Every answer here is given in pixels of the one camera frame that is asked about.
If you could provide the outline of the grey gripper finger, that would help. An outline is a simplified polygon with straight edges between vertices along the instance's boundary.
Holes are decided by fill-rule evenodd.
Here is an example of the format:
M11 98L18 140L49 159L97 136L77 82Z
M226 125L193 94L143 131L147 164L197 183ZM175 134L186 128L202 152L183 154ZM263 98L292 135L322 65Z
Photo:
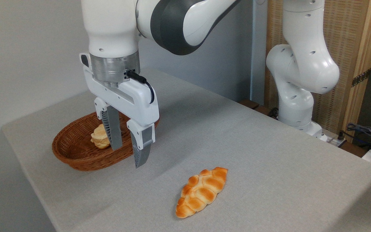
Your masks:
M130 119L127 122L127 126L131 133L135 166L138 168L146 163L150 154L151 145L156 141L155 124L153 123L143 127Z
M122 147L119 112L101 98L94 100L98 119L102 120L110 145L113 150Z

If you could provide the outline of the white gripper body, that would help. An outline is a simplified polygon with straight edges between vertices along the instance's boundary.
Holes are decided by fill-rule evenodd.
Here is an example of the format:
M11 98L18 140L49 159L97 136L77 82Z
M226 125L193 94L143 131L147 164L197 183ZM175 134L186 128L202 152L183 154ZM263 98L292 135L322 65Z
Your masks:
M80 53L83 72L89 90L130 119L145 127L159 119L157 98L151 103L151 91L146 84L130 78L118 84L100 82L94 78L89 54Z

